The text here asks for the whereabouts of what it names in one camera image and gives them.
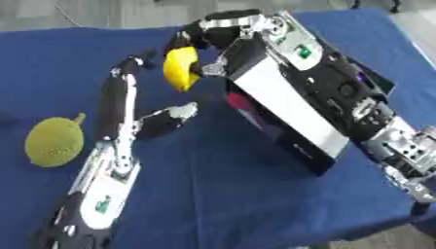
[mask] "yellow-green ball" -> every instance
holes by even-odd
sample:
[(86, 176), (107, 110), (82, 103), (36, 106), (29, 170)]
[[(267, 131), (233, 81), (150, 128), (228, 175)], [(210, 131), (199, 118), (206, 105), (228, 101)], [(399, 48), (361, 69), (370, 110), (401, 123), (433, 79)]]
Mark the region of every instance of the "yellow-green ball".
[(33, 164), (61, 166), (76, 158), (84, 146), (84, 134), (77, 122), (64, 118), (41, 121), (29, 132), (25, 152)]

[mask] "table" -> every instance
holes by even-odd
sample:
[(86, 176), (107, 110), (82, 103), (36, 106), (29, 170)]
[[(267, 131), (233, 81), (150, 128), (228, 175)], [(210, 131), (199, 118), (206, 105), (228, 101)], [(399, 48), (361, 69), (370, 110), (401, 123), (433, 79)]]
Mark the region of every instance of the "table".
[[(383, 12), (297, 17), (395, 81), (392, 106), (412, 125), (436, 124), (434, 69)], [(30, 235), (70, 188), (93, 146), (94, 107), (109, 68), (127, 54), (160, 49), (174, 31), (0, 33), (1, 248), (28, 248)], [(215, 53), (201, 56), (211, 59)], [(316, 178), (225, 103), (219, 80), (198, 82), (188, 94), (166, 84), (161, 70), (141, 74), (139, 83), (140, 106), (155, 109), (190, 99), (204, 104), (183, 129), (136, 143), (144, 166), (112, 248), (286, 248), (412, 220), (413, 202), (354, 146)], [(79, 112), (88, 114), (83, 153), (60, 168), (31, 165), (23, 152), (27, 132), (45, 118), (73, 118)], [(428, 216), (434, 213), (431, 209)]]

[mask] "green label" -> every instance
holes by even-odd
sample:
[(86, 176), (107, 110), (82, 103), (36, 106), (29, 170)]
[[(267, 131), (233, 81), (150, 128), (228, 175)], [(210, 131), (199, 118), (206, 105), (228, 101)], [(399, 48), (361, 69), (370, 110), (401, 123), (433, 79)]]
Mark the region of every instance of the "green label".
[(107, 208), (109, 207), (110, 202), (111, 202), (111, 197), (105, 196), (104, 200), (101, 200), (97, 203), (97, 205), (95, 206), (95, 211), (97, 211), (100, 214), (105, 214)]

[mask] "textured ball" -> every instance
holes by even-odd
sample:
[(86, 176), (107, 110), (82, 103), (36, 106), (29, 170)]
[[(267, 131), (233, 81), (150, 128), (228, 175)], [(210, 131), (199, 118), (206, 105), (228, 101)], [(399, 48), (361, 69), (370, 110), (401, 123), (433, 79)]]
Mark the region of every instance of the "textured ball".
[(84, 146), (80, 123), (75, 120), (49, 118), (33, 127), (25, 140), (25, 152), (33, 164), (42, 167), (61, 166), (76, 158)]

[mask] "yellow object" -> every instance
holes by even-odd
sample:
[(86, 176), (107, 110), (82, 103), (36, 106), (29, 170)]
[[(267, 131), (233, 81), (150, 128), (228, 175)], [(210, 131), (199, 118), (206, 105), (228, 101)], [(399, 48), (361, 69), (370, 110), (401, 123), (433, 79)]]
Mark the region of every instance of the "yellow object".
[(76, 158), (84, 146), (81, 113), (74, 120), (49, 118), (33, 127), (25, 140), (25, 152), (33, 164), (61, 166)]
[(163, 75), (176, 89), (187, 91), (200, 78), (190, 71), (191, 65), (198, 60), (194, 47), (172, 50), (163, 63)]

